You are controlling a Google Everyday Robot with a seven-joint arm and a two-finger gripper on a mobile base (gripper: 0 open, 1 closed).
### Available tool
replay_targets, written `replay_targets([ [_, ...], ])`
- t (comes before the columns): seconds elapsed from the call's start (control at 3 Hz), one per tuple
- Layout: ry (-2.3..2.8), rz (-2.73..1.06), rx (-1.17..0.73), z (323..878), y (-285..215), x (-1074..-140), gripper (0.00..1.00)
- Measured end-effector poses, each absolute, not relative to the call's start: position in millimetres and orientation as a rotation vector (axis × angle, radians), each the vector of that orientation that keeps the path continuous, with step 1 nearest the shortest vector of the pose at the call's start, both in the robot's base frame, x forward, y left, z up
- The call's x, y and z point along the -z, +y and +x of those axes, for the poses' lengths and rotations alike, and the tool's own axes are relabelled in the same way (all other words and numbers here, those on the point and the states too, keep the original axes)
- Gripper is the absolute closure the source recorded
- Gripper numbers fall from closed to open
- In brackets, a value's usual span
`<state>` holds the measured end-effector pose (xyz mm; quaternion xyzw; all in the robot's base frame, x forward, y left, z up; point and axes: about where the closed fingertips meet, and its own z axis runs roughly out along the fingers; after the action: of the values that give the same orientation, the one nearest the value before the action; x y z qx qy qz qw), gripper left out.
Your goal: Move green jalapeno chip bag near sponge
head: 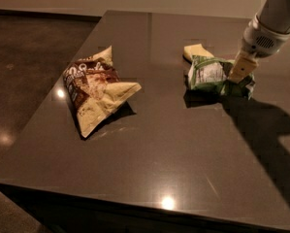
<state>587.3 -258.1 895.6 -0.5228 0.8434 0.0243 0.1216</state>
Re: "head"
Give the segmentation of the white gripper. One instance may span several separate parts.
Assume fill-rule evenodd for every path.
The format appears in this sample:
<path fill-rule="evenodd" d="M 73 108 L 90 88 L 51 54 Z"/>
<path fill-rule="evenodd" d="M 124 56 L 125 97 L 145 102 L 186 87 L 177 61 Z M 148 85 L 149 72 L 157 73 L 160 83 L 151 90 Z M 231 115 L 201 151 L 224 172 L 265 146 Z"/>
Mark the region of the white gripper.
<path fill-rule="evenodd" d="M 290 18 L 285 13 L 256 14 L 242 35 L 228 80 L 240 83 L 258 67 L 258 59 L 277 53 L 290 38 Z"/>

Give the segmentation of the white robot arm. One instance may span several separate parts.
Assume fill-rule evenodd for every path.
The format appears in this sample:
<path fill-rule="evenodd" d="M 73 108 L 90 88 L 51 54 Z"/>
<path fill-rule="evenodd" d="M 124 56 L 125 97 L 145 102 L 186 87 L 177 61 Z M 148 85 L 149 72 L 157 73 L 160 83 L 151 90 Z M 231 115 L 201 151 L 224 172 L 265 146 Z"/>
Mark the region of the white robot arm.
<path fill-rule="evenodd" d="M 279 52 L 290 38 L 290 0 L 266 0 L 242 34 L 242 46 L 228 80 L 241 82 L 258 67 L 260 58 Z"/>

